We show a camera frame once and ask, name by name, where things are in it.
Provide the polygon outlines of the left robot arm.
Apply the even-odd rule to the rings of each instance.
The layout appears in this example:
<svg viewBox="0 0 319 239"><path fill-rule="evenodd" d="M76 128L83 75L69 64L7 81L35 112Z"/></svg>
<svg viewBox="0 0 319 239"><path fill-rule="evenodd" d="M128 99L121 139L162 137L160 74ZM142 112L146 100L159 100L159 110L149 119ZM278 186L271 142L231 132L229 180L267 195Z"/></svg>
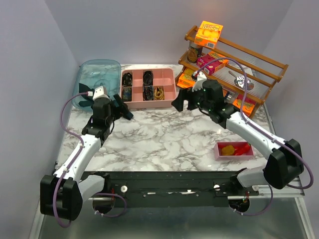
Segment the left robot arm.
<svg viewBox="0 0 319 239"><path fill-rule="evenodd" d="M64 124L62 129L79 139L77 146L65 163L52 175L44 175L40 181L40 212L55 217L62 228L67 228L79 216L83 202L94 195L109 197L112 202L123 196L115 194L111 188L110 176L82 175L93 156L103 146L112 133L115 121L120 118L131 120L133 114L119 95L113 99L104 86L90 89L80 84L81 96L91 97L93 104L89 121L80 135L69 131Z"/></svg>

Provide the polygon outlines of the dark green tie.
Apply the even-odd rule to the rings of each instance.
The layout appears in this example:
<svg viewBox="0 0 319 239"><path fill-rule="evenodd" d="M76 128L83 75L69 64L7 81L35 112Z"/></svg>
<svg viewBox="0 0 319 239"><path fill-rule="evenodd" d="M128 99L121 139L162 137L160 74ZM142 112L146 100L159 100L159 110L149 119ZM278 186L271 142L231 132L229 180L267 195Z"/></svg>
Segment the dark green tie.
<svg viewBox="0 0 319 239"><path fill-rule="evenodd" d="M80 107L91 107L94 103L93 101L93 92L91 92L91 95L82 95L81 97L83 98L78 105Z"/></svg>

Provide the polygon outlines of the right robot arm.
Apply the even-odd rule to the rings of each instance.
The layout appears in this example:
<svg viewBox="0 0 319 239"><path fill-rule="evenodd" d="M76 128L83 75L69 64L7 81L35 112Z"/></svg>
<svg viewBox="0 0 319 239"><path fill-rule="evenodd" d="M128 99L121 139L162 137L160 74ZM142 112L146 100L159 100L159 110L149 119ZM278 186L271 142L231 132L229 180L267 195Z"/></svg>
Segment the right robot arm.
<svg viewBox="0 0 319 239"><path fill-rule="evenodd" d="M242 137L256 148L267 160L265 167L241 169L232 176L229 183L230 191L241 195L253 185L271 185L283 189L298 177L304 166L300 160L300 144L291 139L270 135L268 131L241 115L233 104L227 103L221 85L216 80L200 82L201 89L181 89L172 106L179 112L183 104L188 102L187 109L199 109L208 115L213 122Z"/></svg>

